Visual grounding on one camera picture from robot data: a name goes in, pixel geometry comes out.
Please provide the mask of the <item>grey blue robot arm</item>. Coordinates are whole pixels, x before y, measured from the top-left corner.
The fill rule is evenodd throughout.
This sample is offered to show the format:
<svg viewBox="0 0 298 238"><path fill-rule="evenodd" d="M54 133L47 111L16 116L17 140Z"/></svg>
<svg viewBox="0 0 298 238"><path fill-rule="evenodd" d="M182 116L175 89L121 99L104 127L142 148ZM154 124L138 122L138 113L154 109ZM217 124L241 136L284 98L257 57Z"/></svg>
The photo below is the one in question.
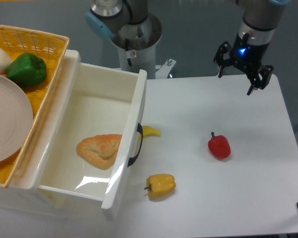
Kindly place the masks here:
<svg viewBox="0 0 298 238"><path fill-rule="evenodd" d="M218 77L229 66L246 74L250 95L269 84L274 68L262 65L262 58L289 2L236 0L234 3L244 8L242 23L234 44L223 42L213 61L220 68ZM145 70L150 79L156 78L156 45L162 36L162 25L149 13L146 0L93 0L85 20L96 35L114 44L122 70Z"/></svg>

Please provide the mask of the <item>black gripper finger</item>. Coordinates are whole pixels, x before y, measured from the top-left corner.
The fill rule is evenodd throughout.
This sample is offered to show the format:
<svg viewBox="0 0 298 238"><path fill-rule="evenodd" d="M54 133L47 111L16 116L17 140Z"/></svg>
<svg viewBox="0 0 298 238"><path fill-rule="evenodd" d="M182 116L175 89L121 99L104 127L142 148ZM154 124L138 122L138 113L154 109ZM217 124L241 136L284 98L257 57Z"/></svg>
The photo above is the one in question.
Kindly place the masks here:
<svg viewBox="0 0 298 238"><path fill-rule="evenodd" d="M233 65L233 59L229 54L230 51L231 45L227 41L224 41L217 49L213 62L219 67L218 78L223 76L223 72L226 67Z"/></svg>
<svg viewBox="0 0 298 238"><path fill-rule="evenodd" d="M250 87L247 91L249 96L253 90L263 90L270 82L274 67L271 65L262 65L256 70L249 70L245 74L250 81Z"/></svg>

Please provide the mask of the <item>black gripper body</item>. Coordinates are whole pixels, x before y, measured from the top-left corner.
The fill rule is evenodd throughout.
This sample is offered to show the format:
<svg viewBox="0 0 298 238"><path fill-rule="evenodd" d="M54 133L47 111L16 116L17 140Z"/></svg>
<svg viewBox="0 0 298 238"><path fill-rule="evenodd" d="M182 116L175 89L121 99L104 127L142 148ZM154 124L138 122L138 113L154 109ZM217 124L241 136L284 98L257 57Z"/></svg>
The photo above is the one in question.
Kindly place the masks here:
<svg viewBox="0 0 298 238"><path fill-rule="evenodd" d="M269 43L264 45L244 43L243 39L237 35L229 52L230 62L248 77L255 77L259 73L261 61L268 46Z"/></svg>

